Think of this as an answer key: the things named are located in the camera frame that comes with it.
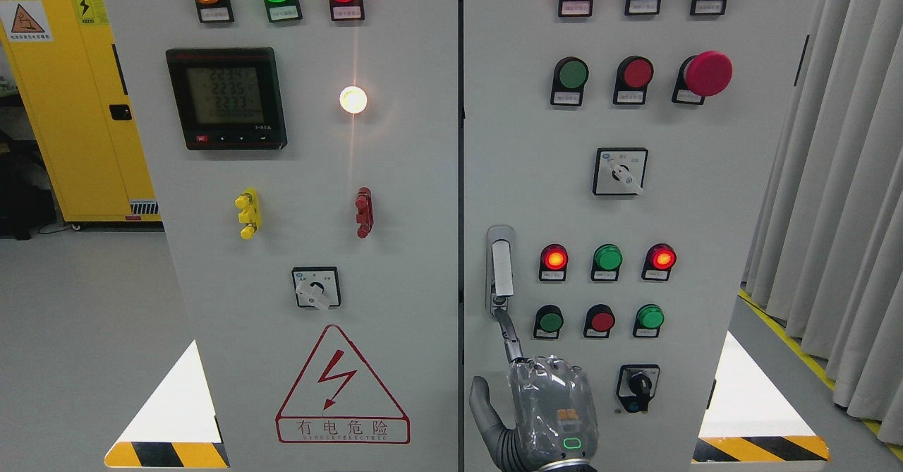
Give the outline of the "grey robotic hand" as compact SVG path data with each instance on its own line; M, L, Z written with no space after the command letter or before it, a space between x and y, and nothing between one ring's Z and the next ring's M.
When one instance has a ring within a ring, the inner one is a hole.
M494 315L505 340L516 427L503 424L481 376L472 379L470 409L495 466L501 471L593 471L599 426L585 372L556 356L523 356L507 312L496 309Z

